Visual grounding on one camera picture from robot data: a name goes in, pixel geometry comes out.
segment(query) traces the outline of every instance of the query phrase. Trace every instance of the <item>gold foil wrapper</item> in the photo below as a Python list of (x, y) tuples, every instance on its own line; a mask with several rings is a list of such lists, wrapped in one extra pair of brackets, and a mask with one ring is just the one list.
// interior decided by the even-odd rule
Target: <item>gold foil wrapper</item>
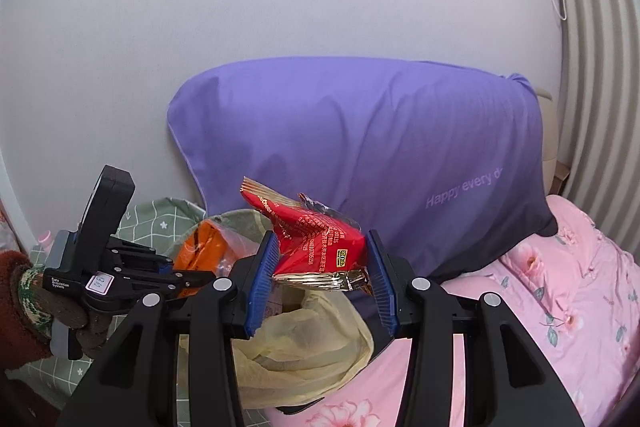
[(324, 273), (281, 273), (273, 276), (275, 282), (288, 284), (303, 290), (350, 291), (366, 289), (369, 278), (364, 269)]

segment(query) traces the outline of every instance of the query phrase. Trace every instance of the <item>brown glove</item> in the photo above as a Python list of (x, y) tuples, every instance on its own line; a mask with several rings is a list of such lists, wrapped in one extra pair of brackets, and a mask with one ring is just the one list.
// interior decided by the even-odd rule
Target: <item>brown glove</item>
[(68, 297), (47, 291), (42, 287), (42, 268), (25, 270), (18, 284), (18, 299), (24, 315), (33, 327), (50, 337), (52, 317), (76, 331), (82, 352), (94, 359), (107, 340), (112, 317), (87, 310)]

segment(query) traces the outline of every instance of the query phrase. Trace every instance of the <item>pink blanket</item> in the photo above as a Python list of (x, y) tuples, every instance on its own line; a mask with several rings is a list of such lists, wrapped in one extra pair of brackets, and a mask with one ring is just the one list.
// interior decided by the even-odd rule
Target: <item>pink blanket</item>
[[(444, 283), (477, 299), (499, 293), (551, 363), (586, 427), (596, 427), (640, 366), (640, 267), (567, 200), (547, 198), (554, 237), (527, 237), (498, 261)], [(410, 341), (393, 341), (353, 380), (296, 415), (266, 413), (273, 427), (395, 425)], [(463, 339), (454, 338), (450, 425), (463, 425)]]

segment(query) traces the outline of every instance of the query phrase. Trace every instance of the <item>pillowcase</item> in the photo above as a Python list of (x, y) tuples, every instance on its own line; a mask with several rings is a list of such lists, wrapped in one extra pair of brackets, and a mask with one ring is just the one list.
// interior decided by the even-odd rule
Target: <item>pillowcase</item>
[[(450, 279), (555, 233), (542, 118), (524, 77), (436, 62), (294, 57), (187, 81), (168, 124), (209, 214), (245, 206), (243, 176), (377, 229), (416, 274)], [(377, 315), (358, 292), (363, 316)]]

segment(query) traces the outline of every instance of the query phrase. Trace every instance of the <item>sleeve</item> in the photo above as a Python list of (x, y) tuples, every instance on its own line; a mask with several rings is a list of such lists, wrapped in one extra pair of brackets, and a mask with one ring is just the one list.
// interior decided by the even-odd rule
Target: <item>sleeve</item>
[(17, 369), (51, 356), (47, 339), (33, 328), (17, 295), (20, 278), (30, 267), (23, 253), (0, 253), (0, 369)]

